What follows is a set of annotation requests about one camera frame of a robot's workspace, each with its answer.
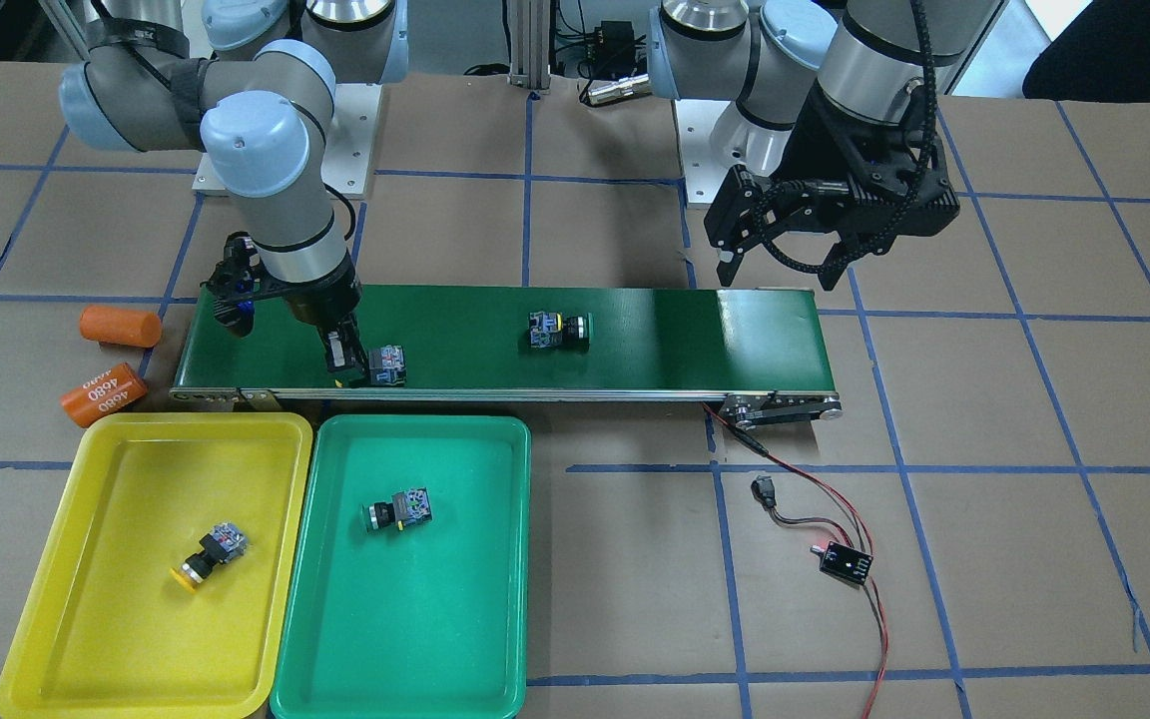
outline robotic arm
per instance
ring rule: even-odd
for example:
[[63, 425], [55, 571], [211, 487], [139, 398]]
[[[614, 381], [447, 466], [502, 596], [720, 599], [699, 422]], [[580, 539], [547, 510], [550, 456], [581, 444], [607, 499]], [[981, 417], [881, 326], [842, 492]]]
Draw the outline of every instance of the robotic arm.
[[[744, 0], [662, 1], [652, 18], [656, 92], [735, 100], [747, 125], [729, 147], [749, 163], [727, 171], [704, 217], [722, 285], [765, 246], [831, 290], [850, 262], [885, 254], [898, 234], [933, 236], [952, 222], [959, 204], [935, 135], [936, 78], [1002, 2], [850, 0], [828, 3], [844, 5], [828, 26], [830, 15], [808, 0], [767, 0], [759, 13]], [[697, 67], [716, 72], [697, 82], [688, 63], [703, 56]], [[785, 231], [836, 231], [839, 242], [812, 265], [775, 245]]]
[[[334, 32], [378, 37], [384, 54], [379, 63], [351, 64], [354, 77], [369, 77], [366, 67], [371, 81], [400, 79], [405, 0], [360, 6], [374, 12], [354, 26], [339, 20]], [[101, 0], [93, 8], [91, 60], [67, 68], [60, 83], [74, 135], [101, 150], [206, 150], [247, 224], [229, 237], [207, 283], [215, 318], [241, 337], [253, 327], [253, 301], [279, 297], [319, 332], [329, 372], [342, 383], [365, 382], [367, 354], [352, 314], [356, 273], [321, 178], [337, 76], [304, 41], [264, 44], [292, 28], [286, 0], [282, 8], [276, 0], [263, 8], [208, 1], [205, 24], [229, 60], [189, 59], [178, 10], [172, 17], [159, 3], [122, 3], [115, 15]], [[393, 59], [398, 32], [402, 51]]]

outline green conveyor belt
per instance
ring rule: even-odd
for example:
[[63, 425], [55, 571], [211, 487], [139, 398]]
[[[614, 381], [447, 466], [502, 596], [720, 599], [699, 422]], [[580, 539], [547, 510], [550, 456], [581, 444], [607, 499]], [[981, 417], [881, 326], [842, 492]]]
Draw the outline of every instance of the green conveyor belt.
[[[586, 351], [531, 350], [534, 311], [592, 315]], [[406, 387], [342, 389], [314, 328], [279, 300], [255, 306], [237, 337], [198, 300], [177, 397], [260, 388], [278, 397], [348, 399], [695, 399], [730, 392], [835, 396], [810, 291], [589, 290], [367, 285], [363, 345], [400, 344]]]

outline small electronic component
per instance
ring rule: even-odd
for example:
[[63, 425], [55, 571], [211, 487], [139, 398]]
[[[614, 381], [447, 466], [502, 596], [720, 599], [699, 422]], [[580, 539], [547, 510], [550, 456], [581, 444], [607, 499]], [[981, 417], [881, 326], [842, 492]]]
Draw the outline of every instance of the small electronic component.
[[232, 522], [221, 522], [210, 528], [198, 543], [201, 551], [189, 557], [179, 567], [171, 568], [171, 576], [186, 590], [198, 591], [198, 584], [210, 576], [216, 564], [229, 564], [246, 553], [246, 535]]
[[409, 488], [397, 492], [392, 502], [371, 504], [361, 513], [361, 520], [367, 525], [367, 531], [371, 533], [390, 525], [397, 525], [400, 533], [407, 527], [430, 522], [434, 520], [434, 510], [428, 505], [428, 489]]
[[535, 350], [547, 350], [562, 344], [586, 343], [592, 332], [592, 318], [588, 314], [530, 313], [528, 339]]
[[825, 574], [862, 587], [867, 582], [867, 571], [872, 568], [872, 556], [845, 546], [843, 543], [828, 542], [828, 549], [812, 546], [811, 551], [819, 556], [819, 571]]
[[375, 387], [406, 383], [406, 353], [400, 344], [386, 344], [370, 351], [370, 383]]

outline black connector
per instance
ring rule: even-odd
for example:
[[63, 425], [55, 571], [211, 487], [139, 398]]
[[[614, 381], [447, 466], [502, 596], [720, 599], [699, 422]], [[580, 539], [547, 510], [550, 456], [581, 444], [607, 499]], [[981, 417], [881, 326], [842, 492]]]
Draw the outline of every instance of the black connector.
[[761, 503], [762, 508], [770, 511], [775, 508], [775, 483], [770, 481], [769, 474], [762, 474], [753, 480], [753, 499]]
[[862, 587], [867, 582], [867, 571], [873, 567], [871, 554], [834, 541], [828, 542], [828, 549], [812, 546], [811, 551], [819, 556], [819, 571], [822, 573], [831, 574], [854, 587]]

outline red wire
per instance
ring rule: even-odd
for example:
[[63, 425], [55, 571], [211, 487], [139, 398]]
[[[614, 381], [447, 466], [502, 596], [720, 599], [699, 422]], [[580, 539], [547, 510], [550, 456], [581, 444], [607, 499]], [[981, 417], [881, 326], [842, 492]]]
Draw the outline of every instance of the red wire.
[[[722, 418], [721, 414], [713, 413], [712, 406], [703, 405], [703, 408], [704, 411], [706, 411], [708, 415], [711, 415], [711, 418], [724, 424], [727, 429], [730, 429], [730, 433], [735, 431], [735, 428], [733, 428], [730, 423], [727, 422], [724, 418]], [[836, 489], [829, 485], [829, 483], [827, 483], [826, 481], [822, 481], [821, 479], [813, 476], [813, 474], [807, 473], [805, 469], [793, 467], [793, 465], [787, 464], [787, 461], [781, 460], [779, 457], [770, 454], [769, 451], [767, 451], [767, 453], [764, 454], [764, 457], [766, 457], [766, 459], [769, 459], [770, 461], [775, 461], [776, 465], [780, 465], [780, 467], [789, 471], [789, 473], [797, 474], [798, 477], [803, 477], [806, 481], [812, 482], [815, 487], [821, 488], [822, 491], [826, 491], [828, 496], [831, 496], [837, 502], [839, 502], [845, 510], [849, 510], [850, 514], [854, 518], [854, 523], [859, 525], [859, 530], [864, 533], [864, 538], [866, 538], [867, 541], [867, 554], [875, 558], [876, 556], [875, 542], [873, 541], [872, 533], [867, 531], [867, 522], [864, 522], [864, 519], [861, 518], [861, 515], [859, 515], [859, 511], [854, 510], [854, 505], [851, 504], [849, 499], [845, 499], [844, 495], [841, 495], [839, 491], [836, 491]], [[850, 536], [845, 535], [844, 529], [841, 529], [841, 535], [845, 538], [845, 543], [852, 546], [853, 542], [850, 542]], [[887, 663], [889, 663], [889, 655], [890, 655], [889, 626], [885, 624], [885, 604], [884, 602], [881, 601], [881, 590], [877, 590], [876, 588], [876, 579], [872, 579], [872, 581], [868, 582], [868, 584], [871, 584], [871, 587], [873, 588], [873, 599], [876, 604], [876, 617], [877, 617], [876, 627], [877, 629], [880, 629], [881, 633], [881, 663], [876, 665], [876, 679], [873, 682], [873, 690], [867, 694], [867, 703], [866, 705], [864, 705], [864, 713], [861, 716], [861, 719], [868, 719], [868, 717], [873, 713], [873, 706], [876, 704], [876, 693], [881, 690], [881, 682], [885, 681], [885, 665]]]

